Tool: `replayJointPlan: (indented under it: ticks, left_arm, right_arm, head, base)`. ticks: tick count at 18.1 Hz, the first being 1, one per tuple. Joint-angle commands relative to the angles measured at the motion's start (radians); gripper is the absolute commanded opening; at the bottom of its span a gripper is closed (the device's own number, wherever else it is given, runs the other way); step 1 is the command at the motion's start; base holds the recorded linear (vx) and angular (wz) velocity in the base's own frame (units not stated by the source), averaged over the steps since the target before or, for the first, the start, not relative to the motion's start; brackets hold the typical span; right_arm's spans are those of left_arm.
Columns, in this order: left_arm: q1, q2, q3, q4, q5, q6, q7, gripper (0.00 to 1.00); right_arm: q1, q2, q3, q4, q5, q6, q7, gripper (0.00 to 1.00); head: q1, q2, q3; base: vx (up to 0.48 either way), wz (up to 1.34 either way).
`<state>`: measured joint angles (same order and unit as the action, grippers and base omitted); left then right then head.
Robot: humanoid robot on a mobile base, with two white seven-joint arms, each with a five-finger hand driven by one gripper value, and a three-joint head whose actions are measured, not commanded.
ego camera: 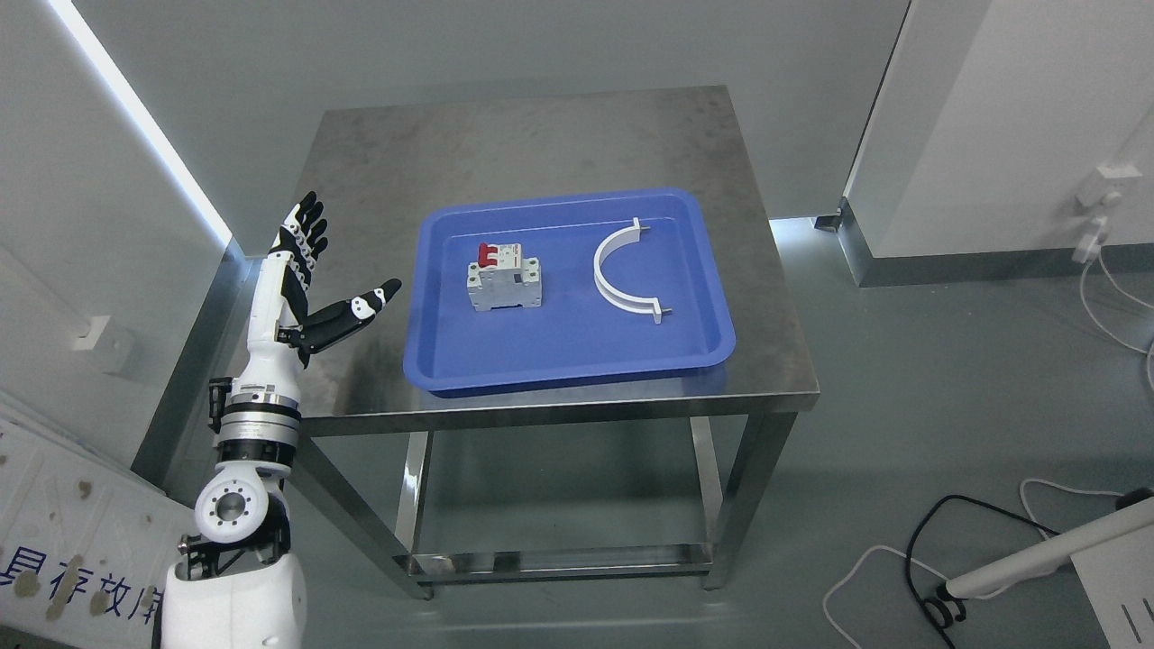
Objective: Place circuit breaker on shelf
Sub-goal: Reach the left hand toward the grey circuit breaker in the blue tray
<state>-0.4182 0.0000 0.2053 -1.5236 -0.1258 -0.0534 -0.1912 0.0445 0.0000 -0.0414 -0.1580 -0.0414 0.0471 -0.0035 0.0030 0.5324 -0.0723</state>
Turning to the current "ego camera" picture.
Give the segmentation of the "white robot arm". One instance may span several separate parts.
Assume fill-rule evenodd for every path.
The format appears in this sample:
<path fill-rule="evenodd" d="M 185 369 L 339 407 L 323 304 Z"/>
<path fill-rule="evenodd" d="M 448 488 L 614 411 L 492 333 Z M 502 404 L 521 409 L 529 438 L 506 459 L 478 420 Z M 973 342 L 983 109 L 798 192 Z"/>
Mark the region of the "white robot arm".
<path fill-rule="evenodd" d="M 197 529 L 182 535 L 166 572 L 156 648 L 302 646 L 307 587 L 284 493 L 302 423 L 299 375 L 313 356 L 370 324 L 400 289 L 387 279 L 310 312 L 325 229 L 316 193 L 288 209 L 258 267 L 243 372 L 207 385 L 213 477 L 193 506 Z"/>

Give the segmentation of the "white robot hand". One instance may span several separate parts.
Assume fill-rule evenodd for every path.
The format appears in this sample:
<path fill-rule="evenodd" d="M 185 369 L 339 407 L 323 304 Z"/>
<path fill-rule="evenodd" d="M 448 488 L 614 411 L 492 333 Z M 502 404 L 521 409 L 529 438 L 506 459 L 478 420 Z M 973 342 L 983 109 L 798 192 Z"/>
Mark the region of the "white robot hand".
<path fill-rule="evenodd" d="M 301 372 L 299 353 L 320 353 L 367 327 L 403 288 L 400 279 L 387 279 L 370 292 L 307 314 L 297 324 L 286 294 L 301 289 L 300 276 L 313 275 L 328 247 L 322 214 L 323 202 L 309 191 L 288 210 L 275 234 L 273 252 L 260 266 L 248 319 L 247 372 Z M 285 327 L 286 344 L 277 338 Z"/>

